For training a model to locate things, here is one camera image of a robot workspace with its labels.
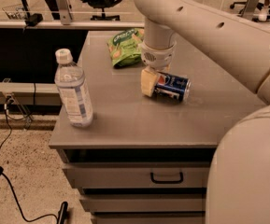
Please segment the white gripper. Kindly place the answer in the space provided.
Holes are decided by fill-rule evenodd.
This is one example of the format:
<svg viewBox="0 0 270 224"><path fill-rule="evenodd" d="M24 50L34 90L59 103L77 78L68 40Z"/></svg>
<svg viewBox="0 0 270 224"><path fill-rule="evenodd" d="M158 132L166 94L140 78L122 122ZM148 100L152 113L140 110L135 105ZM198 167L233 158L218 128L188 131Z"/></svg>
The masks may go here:
<svg viewBox="0 0 270 224"><path fill-rule="evenodd" d="M141 71L141 91L144 95L151 97L154 93L155 85L159 80L159 73L155 70L170 72L175 48L176 44L168 49L152 49L145 42L140 44L141 60L146 66L151 67Z"/></svg>

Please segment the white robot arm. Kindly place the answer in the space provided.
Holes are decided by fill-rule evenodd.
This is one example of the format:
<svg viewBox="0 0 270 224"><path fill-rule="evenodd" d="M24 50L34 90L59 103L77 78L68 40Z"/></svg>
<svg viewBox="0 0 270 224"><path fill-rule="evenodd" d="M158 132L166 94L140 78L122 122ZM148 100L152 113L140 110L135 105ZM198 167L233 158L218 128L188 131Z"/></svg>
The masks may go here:
<svg viewBox="0 0 270 224"><path fill-rule="evenodd" d="M210 165L206 224L270 224L270 29L193 0L134 0L145 18L141 89L151 94L180 35L220 75L265 106L219 141Z"/></svg>

